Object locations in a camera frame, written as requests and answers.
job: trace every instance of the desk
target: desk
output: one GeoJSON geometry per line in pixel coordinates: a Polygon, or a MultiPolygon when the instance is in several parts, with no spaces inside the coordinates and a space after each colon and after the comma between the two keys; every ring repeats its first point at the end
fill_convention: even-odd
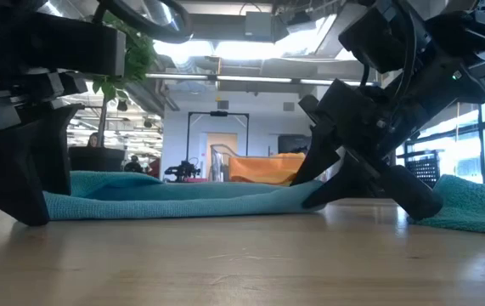
{"type": "Polygon", "coordinates": [[[41,228],[0,212],[0,305],[485,304],[485,235],[405,217],[377,200],[41,228]]]}

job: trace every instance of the blue cloth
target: blue cloth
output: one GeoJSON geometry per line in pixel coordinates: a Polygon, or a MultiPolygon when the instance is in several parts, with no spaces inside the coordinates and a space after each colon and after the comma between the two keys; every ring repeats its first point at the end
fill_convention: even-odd
{"type": "Polygon", "coordinates": [[[443,175],[433,191],[443,198],[443,209],[417,224],[485,233],[485,184],[443,175]]]}
{"type": "Polygon", "coordinates": [[[140,173],[70,173],[72,195],[44,192],[52,220],[181,218],[309,213],[302,202],[319,186],[163,184],[140,173]]]}

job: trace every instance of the fluorescent light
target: fluorescent light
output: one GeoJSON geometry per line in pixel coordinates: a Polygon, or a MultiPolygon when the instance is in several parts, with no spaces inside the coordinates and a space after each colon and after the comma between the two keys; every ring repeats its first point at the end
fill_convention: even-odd
{"type": "MultiPolygon", "coordinates": [[[[80,120],[100,120],[99,117],[93,117],[93,116],[82,116],[82,117],[76,117],[76,119],[80,120]]],[[[124,117],[106,117],[106,121],[127,121],[127,118],[124,117]]]]}
{"type": "Polygon", "coordinates": [[[310,80],[310,79],[301,79],[301,84],[303,85],[323,85],[323,86],[330,86],[332,84],[332,80],[310,80]]]}
{"type": "MultiPolygon", "coordinates": [[[[259,6],[262,12],[271,12],[272,4],[255,2],[259,6]]],[[[240,15],[240,7],[243,3],[234,2],[212,2],[212,1],[182,1],[183,8],[186,9],[190,14],[221,14],[221,15],[240,15]]],[[[253,5],[246,4],[242,10],[244,15],[246,11],[259,12],[259,9],[253,5]]]]}
{"type": "MultiPolygon", "coordinates": [[[[291,79],[288,77],[265,77],[265,76],[217,76],[217,75],[186,75],[186,74],[168,74],[168,73],[150,73],[147,75],[150,78],[157,79],[177,79],[177,80],[194,80],[193,77],[200,77],[201,80],[217,79],[218,81],[232,81],[232,82],[271,82],[281,84],[302,84],[302,85],[316,85],[329,86],[334,80],[319,80],[319,79],[291,79]]],[[[358,86],[358,81],[345,81],[344,83],[350,86],[358,86]]],[[[374,82],[367,82],[367,85],[375,85],[374,82]]]]}
{"type": "Polygon", "coordinates": [[[208,76],[203,75],[189,75],[189,74],[171,74],[171,73],[148,73],[148,78],[157,78],[162,80],[194,80],[194,81],[206,81],[208,76]]]}
{"type": "Polygon", "coordinates": [[[226,60],[266,60],[281,54],[271,42],[220,42],[214,55],[226,60]]]}
{"type": "Polygon", "coordinates": [[[259,76],[217,76],[218,81],[238,81],[238,82],[276,82],[290,83],[287,77],[259,77],[259,76]]]}
{"type": "MultiPolygon", "coordinates": [[[[355,82],[355,81],[344,81],[344,83],[346,85],[350,85],[350,86],[359,86],[361,85],[361,82],[355,82]]],[[[367,82],[367,85],[373,85],[374,83],[372,82],[367,82]]]]}
{"type": "MultiPolygon", "coordinates": [[[[78,129],[78,128],[67,128],[66,132],[69,133],[78,133],[81,135],[91,135],[92,133],[96,133],[96,130],[87,130],[87,129],[78,129]]],[[[104,136],[106,137],[118,137],[123,135],[144,135],[144,136],[154,136],[154,138],[159,137],[160,135],[157,131],[150,130],[148,131],[104,131],[104,136]]]]}
{"type": "Polygon", "coordinates": [[[358,60],[353,56],[353,53],[349,52],[345,48],[342,48],[341,52],[335,57],[335,60],[358,60]]]}

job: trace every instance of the ceiling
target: ceiling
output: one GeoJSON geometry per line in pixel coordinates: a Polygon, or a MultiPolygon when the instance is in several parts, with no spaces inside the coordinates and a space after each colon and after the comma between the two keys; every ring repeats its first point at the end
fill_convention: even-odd
{"type": "MultiPolygon", "coordinates": [[[[126,0],[133,8],[140,9],[143,0],[126,0]]],[[[179,1],[191,14],[194,15],[195,28],[211,35],[217,35],[220,31],[226,37],[240,37],[245,30],[242,27],[233,26],[233,20],[244,19],[245,12],[258,11],[276,14],[285,24],[297,10],[309,9],[308,14],[313,20],[333,16],[328,27],[324,29],[323,37],[318,42],[315,52],[299,56],[289,56],[272,59],[222,59],[218,62],[204,56],[191,56],[191,71],[183,73],[221,73],[233,76],[252,77],[294,77],[332,79],[358,81],[363,74],[363,66],[356,60],[335,60],[342,53],[343,47],[338,42],[338,34],[342,32],[354,19],[363,13],[364,8],[347,0],[315,1],[312,0],[258,0],[247,3],[243,0],[208,0],[208,1],[179,1]]],[[[445,0],[410,0],[415,8],[425,19],[440,12],[445,0]]],[[[80,19],[93,14],[97,8],[96,0],[49,0],[49,4],[43,9],[50,14],[62,14],[68,18],[80,19]]],[[[217,50],[220,43],[211,40],[210,43],[217,50]]],[[[302,41],[295,40],[290,44],[298,44],[302,41]]],[[[172,56],[162,55],[158,58],[157,67],[160,71],[180,71],[180,65],[172,56]]],[[[379,81],[374,71],[370,74],[370,81],[379,81]]],[[[222,92],[248,92],[248,93],[293,93],[306,94],[313,91],[312,86],[247,83],[247,82],[163,82],[161,80],[146,80],[139,84],[132,84],[127,88],[131,97],[127,112],[116,110],[115,103],[108,108],[109,118],[107,125],[107,143],[114,146],[128,146],[129,150],[139,154],[159,155],[162,148],[162,125],[161,117],[165,108],[172,111],[179,110],[176,99],[193,99],[195,95],[211,93],[221,90],[222,92]],[[144,118],[153,120],[152,128],[144,127],[144,118]]],[[[102,103],[101,93],[86,93],[74,95],[65,99],[66,103],[83,103],[84,105],[98,107],[102,103]]],[[[98,125],[98,109],[86,109],[80,111],[70,125],[71,145],[84,145],[88,135],[96,130],[98,125]]]]}

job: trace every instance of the doorway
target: doorway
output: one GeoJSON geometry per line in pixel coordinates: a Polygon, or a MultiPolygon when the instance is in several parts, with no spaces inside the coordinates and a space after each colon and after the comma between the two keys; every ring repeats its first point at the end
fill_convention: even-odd
{"type": "Polygon", "coordinates": [[[227,145],[233,152],[238,152],[238,134],[236,133],[207,133],[206,134],[206,177],[210,178],[211,145],[227,145]]]}

